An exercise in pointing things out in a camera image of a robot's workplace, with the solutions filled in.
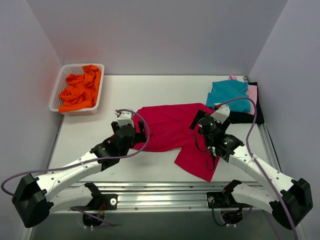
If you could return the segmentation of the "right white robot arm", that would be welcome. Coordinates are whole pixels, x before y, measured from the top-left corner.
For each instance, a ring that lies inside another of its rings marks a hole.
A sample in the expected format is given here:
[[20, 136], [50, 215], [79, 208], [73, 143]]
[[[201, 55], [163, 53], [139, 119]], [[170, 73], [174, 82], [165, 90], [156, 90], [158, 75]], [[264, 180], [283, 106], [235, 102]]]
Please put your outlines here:
[[293, 230], [313, 208], [309, 182], [287, 176], [257, 157], [247, 143], [226, 133], [229, 125], [219, 108], [213, 114], [199, 110], [189, 127], [197, 129], [213, 157], [239, 168], [262, 186], [258, 189], [233, 180], [222, 191], [223, 203], [259, 208], [272, 214], [282, 227]]

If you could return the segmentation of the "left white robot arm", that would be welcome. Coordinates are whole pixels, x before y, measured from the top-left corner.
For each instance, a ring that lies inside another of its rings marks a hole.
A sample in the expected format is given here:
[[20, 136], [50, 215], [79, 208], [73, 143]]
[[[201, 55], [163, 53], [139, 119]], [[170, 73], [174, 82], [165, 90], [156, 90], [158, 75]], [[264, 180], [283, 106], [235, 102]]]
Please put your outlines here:
[[62, 210], [101, 211], [116, 208], [116, 197], [105, 197], [92, 182], [71, 187], [129, 157], [129, 149], [136, 144], [148, 144], [150, 130], [145, 121], [139, 121], [137, 127], [131, 124], [119, 126], [116, 121], [111, 125], [114, 130], [112, 137], [70, 164], [45, 170], [38, 176], [24, 174], [13, 194], [12, 203], [26, 228], [34, 227], [50, 214]]

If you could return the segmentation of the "crimson red t-shirt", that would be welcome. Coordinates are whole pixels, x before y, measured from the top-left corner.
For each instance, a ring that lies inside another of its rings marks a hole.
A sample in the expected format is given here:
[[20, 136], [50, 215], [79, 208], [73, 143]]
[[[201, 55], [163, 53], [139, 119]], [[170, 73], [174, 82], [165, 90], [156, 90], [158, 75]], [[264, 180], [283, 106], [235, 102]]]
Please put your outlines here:
[[190, 126], [202, 110], [208, 114], [214, 111], [202, 103], [145, 106], [133, 116], [136, 127], [145, 119], [150, 130], [150, 139], [145, 152], [167, 152], [180, 149], [174, 163], [189, 174], [210, 182], [219, 160], [204, 152], [207, 148], [204, 137]]

